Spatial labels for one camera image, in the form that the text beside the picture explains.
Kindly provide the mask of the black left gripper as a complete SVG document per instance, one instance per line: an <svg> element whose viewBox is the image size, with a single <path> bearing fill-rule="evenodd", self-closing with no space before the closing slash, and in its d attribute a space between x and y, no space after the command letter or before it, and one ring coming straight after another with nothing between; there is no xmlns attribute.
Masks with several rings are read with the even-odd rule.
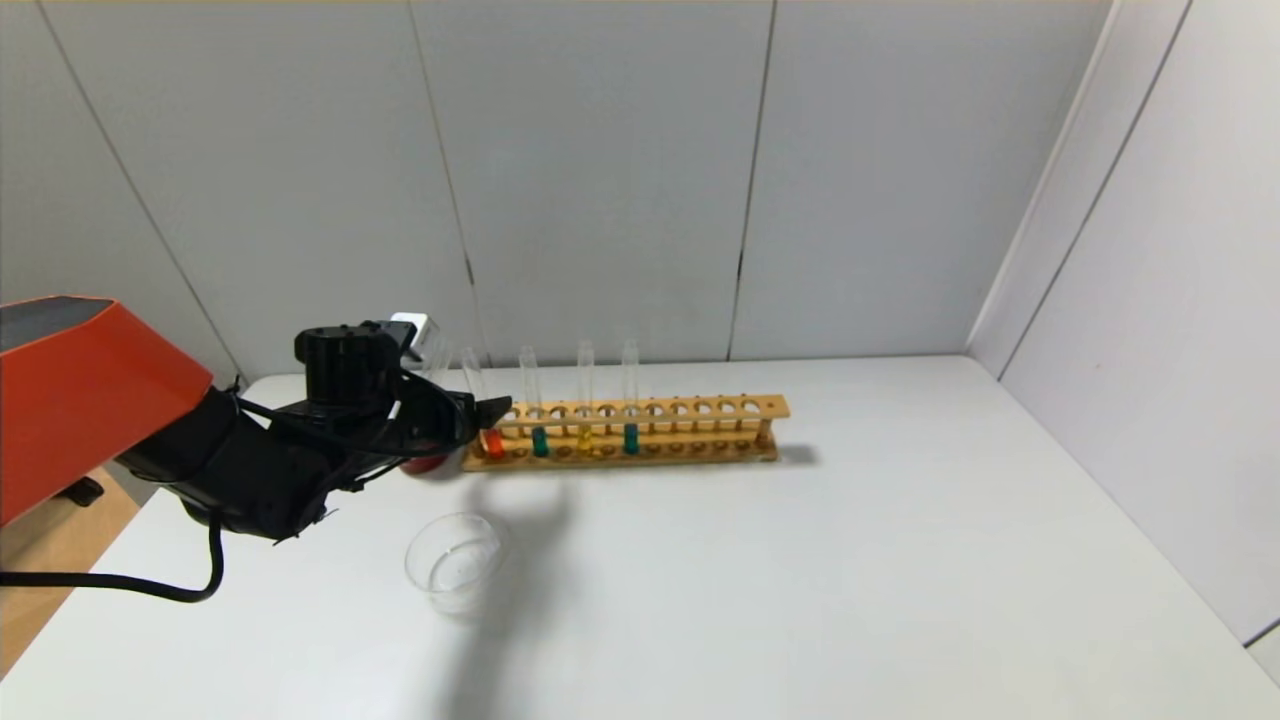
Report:
<svg viewBox="0 0 1280 720"><path fill-rule="evenodd" d="M490 430L512 410L507 396L475 398L401 370L398 378L398 441L410 454L452 454Z"/></svg>

